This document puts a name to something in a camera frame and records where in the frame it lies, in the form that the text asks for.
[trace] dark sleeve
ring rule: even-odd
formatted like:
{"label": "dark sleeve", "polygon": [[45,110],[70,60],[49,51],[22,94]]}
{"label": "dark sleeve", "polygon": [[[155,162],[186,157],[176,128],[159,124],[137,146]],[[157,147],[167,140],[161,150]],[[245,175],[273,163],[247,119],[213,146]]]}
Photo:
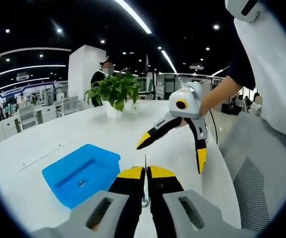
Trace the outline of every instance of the dark sleeve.
{"label": "dark sleeve", "polygon": [[256,81],[249,58],[235,28],[233,33],[234,52],[227,75],[241,86],[253,90],[256,86]]}
{"label": "dark sleeve", "polygon": [[105,78],[105,75],[103,73],[95,72],[92,79],[91,79],[91,85],[95,82],[102,81],[104,78]]}

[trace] white table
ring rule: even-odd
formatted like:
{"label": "white table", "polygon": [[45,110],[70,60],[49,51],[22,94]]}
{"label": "white table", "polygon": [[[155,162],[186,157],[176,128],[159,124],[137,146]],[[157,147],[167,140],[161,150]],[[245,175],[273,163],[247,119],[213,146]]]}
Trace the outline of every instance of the white table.
{"label": "white table", "polygon": [[[120,169],[162,166],[173,171],[184,189],[193,189],[216,205],[225,221],[241,228],[236,193],[223,157],[209,133],[207,163],[197,172],[194,138],[188,126],[174,129],[137,151],[141,135],[165,115],[168,101],[140,101],[137,113],[107,118],[103,107],[91,108],[23,131],[0,143],[0,194],[28,231],[55,227],[70,210],[54,196],[41,171],[86,143],[121,155]],[[137,238],[156,237],[149,208],[143,208]]]}

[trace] green leaves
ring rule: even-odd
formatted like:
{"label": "green leaves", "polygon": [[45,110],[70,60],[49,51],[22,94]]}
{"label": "green leaves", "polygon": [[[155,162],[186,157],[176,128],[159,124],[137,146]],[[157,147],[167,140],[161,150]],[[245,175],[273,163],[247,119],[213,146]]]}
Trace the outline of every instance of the green leaves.
{"label": "green leaves", "polygon": [[110,74],[104,80],[93,83],[92,87],[85,92],[84,100],[88,95],[88,104],[89,99],[94,98],[99,105],[102,104],[101,100],[108,101],[115,109],[123,111],[127,95],[135,103],[139,98],[138,91],[140,88],[140,84],[131,72],[123,69],[120,73]]}
{"label": "green leaves", "polygon": [[123,111],[124,108],[124,99],[119,99],[115,102],[115,109],[119,110],[119,111]]}

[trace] yellow lens ring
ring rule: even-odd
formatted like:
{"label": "yellow lens ring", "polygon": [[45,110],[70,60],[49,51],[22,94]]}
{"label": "yellow lens ring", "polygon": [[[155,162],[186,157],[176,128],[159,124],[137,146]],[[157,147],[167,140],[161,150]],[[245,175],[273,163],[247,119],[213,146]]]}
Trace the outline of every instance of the yellow lens ring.
{"label": "yellow lens ring", "polygon": [[176,101],[176,106],[179,108],[179,109],[187,109],[188,107],[188,103],[185,99],[178,99]]}

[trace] office chair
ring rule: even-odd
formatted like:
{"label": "office chair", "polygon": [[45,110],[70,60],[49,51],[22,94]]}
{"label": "office chair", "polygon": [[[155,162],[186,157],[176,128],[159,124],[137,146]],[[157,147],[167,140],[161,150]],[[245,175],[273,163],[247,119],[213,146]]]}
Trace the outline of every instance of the office chair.
{"label": "office chair", "polygon": [[22,130],[37,125],[35,111],[33,105],[28,105],[18,109],[20,127]]}
{"label": "office chair", "polygon": [[261,231],[286,201],[286,135],[241,112],[219,149],[240,208],[241,226]]}
{"label": "office chair", "polygon": [[78,96],[62,99],[61,116],[69,115],[78,111]]}

